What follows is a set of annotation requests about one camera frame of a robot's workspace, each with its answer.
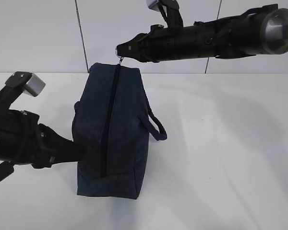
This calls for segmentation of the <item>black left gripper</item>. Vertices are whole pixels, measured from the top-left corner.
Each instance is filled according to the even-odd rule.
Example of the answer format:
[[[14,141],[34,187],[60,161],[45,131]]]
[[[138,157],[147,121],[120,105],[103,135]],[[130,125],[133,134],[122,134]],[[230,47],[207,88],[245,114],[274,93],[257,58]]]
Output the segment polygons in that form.
[[[29,111],[0,109],[0,161],[36,164],[38,169],[77,162],[85,147],[37,124],[40,116]]]

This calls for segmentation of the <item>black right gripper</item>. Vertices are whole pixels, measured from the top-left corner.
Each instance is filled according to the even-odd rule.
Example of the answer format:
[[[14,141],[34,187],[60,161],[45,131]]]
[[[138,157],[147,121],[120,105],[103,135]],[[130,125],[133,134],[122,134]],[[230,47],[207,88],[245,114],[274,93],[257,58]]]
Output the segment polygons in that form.
[[[148,33],[140,33],[132,40],[116,46],[116,54],[122,58],[139,59],[140,62],[158,63],[170,61],[173,54],[174,33],[163,25],[151,25]]]

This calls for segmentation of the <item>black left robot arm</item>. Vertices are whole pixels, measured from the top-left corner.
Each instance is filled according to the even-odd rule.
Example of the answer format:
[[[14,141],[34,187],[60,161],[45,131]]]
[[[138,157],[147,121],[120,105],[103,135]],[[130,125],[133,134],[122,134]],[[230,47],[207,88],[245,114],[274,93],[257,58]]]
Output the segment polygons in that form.
[[[43,169],[84,156],[84,146],[38,121],[39,115],[29,111],[0,110],[0,182],[14,172],[15,165]]]

